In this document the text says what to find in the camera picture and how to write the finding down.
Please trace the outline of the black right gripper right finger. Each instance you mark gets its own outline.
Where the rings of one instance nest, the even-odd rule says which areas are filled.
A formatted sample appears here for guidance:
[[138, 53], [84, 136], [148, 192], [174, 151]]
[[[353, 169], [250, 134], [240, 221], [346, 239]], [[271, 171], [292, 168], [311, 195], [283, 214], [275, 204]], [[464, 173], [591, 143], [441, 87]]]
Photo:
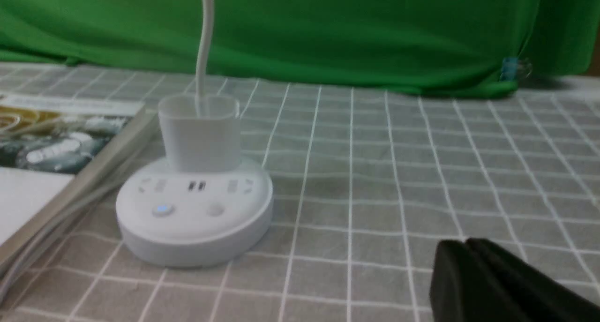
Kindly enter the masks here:
[[488, 239], [469, 238], [474, 252], [534, 322], [598, 322], [598, 305], [554, 281]]

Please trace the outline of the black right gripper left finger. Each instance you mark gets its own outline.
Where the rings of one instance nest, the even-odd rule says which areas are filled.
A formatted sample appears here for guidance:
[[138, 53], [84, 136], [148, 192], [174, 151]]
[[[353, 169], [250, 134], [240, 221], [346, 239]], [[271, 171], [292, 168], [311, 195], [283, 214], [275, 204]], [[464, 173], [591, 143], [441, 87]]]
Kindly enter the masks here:
[[485, 264], [458, 240], [437, 244], [429, 286], [435, 322], [529, 322]]

